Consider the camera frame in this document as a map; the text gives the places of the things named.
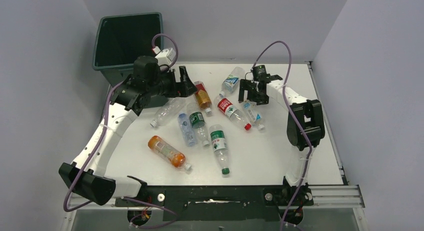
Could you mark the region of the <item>red label bottle red cap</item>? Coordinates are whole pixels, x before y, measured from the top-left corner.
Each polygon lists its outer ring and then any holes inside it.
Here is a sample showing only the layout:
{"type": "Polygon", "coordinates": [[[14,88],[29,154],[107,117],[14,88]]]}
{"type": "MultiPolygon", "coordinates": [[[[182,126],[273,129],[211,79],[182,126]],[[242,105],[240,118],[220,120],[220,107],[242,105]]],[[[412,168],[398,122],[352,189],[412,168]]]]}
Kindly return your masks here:
{"type": "Polygon", "coordinates": [[[245,131],[249,131],[252,128],[252,125],[249,122],[247,116],[228,98],[218,95],[214,99],[214,105],[238,128],[245,131]]]}

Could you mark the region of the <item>dark green label bottle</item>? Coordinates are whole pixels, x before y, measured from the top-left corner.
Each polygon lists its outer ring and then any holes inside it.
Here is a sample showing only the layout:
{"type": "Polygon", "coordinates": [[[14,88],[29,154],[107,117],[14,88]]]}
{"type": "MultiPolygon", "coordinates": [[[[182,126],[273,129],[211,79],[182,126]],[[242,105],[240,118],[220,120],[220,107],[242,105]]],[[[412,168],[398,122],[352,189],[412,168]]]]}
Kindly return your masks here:
{"type": "Polygon", "coordinates": [[[195,102],[189,103],[187,105],[187,114],[198,142],[203,147],[208,147],[210,145],[208,128],[198,104],[195,102]]]}

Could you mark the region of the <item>green label green cap bottle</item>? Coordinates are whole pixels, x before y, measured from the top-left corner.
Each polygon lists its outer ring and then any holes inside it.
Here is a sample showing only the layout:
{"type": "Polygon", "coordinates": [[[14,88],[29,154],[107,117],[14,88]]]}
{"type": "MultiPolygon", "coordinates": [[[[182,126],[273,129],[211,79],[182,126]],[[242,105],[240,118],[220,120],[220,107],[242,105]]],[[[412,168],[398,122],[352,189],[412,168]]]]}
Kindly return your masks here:
{"type": "Polygon", "coordinates": [[[215,159],[220,166],[222,175],[227,176],[230,174],[229,148],[223,127],[215,124],[210,127],[209,131],[215,159]]]}

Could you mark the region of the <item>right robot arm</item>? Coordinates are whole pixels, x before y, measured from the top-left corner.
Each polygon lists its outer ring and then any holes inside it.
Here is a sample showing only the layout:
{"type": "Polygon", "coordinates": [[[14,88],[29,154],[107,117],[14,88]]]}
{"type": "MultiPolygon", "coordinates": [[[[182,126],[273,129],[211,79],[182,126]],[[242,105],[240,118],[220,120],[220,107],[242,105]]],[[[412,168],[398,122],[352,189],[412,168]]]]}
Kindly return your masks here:
{"type": "Polygon", "coordinates": [[[292,205],[301,198],[298,187],[307,184],[310,159],[326,134],[322,104],[298,94],[282,77],[267,73],[264,65],[254,66],[250,71],[252,79],[240,80],[238,102],[261,106],[273,99],[288,112],[286,135],[294,151],[291,167],[283,178],[289,186],[281,190],[281,198],[292,205]]]}

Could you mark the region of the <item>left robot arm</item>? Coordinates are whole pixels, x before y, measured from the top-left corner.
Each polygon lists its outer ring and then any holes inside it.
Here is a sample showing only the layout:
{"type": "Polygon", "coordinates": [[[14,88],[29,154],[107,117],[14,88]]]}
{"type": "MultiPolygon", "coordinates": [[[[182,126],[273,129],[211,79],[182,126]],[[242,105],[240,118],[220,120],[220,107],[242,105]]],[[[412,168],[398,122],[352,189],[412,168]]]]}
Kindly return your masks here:
{"type": "Polygon", "coordinates": [[[59,167],[58,173],[68,187],[63,201],[66,212],[78,208],[69,206],[72,194],[85,198],[87,204],[100,206],[112,198],[134,198],[141,194],[146,182],[130,175],[107,177],[107,166],[126,130],[153,97],[186,98],[197,91],[187,68],[181,65],[178,69],[179,81],[174,70],[162,71],[156,58],[140,56],[132,73],[111,88],[96,131],[71,163],[64,162],[59,167]]]}

